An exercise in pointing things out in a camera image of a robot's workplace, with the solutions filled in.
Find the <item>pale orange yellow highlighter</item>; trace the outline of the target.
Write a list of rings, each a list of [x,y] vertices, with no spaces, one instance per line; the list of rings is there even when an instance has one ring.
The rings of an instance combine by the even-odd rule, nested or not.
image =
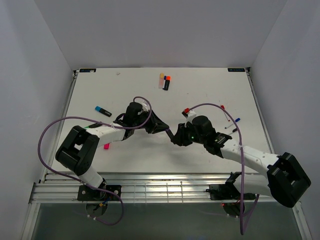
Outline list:
[[[159,82],[158,82],[158,88],[159,89],[162,89],[164,87],[164,82],[165,82],[165,79],[164,79],[165,75],[164,73],[160,73],[159,75]]]

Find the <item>purple black highlighter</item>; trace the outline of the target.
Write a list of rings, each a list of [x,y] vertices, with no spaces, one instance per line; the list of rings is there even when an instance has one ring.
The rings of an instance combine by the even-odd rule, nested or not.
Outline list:
[[[171,138],[173,136],[172,131],[168,128],[165,130],[165,132],[167,133],[167,135]]]

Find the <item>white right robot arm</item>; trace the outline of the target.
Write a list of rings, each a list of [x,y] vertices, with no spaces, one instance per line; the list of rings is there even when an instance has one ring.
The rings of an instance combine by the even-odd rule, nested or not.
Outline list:
[[[225,160],[244,163],[258,175],[245,176],[234,172],[224,184],[209,189],[215,200],[252,200],[256,195],[273,197],[278,203],[293,208],[311,186],[311,180],[293,154],[282,155],[262,152],[240,144],[230,135],[217,132],[210,120],[203,115],[180,123],[171,142],[180,147],[201,144],[212,155]]]

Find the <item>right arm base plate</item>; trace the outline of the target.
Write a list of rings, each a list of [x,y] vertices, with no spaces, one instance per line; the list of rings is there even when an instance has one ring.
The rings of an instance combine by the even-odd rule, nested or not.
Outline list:
[[[211,200],[240,200],[241,193],[234,187],[226,184],[210,184],[205,190]]]

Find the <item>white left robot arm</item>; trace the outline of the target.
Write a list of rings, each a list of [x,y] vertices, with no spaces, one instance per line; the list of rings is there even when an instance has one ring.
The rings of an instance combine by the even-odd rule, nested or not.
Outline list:
[[[94,128],[74,126],[55,154],[55,159],[79,180],[90,185],[88,193],[100,200],[106,195],[104,179],[92,166],[97,148],[131,137],[136,129],[144,129],[148,134],[157,134],[169,129],[152,111],[138,102],[131,102],[126,112],[119,115],[110,126]]]

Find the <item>orange black highlighter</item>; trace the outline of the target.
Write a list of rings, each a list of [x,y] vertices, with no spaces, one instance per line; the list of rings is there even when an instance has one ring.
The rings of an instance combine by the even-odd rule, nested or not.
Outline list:
[[[167,76],[167,81],[166,81],[166,83],[163,85],[163,90],[164,91],[168,91],[169,90],[169,86],[170,86],[170,82],[171,82],[171,76]]]

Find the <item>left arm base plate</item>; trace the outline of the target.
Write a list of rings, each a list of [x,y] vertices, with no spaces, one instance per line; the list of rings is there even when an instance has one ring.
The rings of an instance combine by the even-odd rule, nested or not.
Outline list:
[[[121,185],[106,185],[105,189],[109,192],[121,196],[122,186]],[[86,185],[81,185],[78,189],[77,200],[82,202],[92,201],[117,201],[118,198],[111,194],[100,190],[92,189]]]

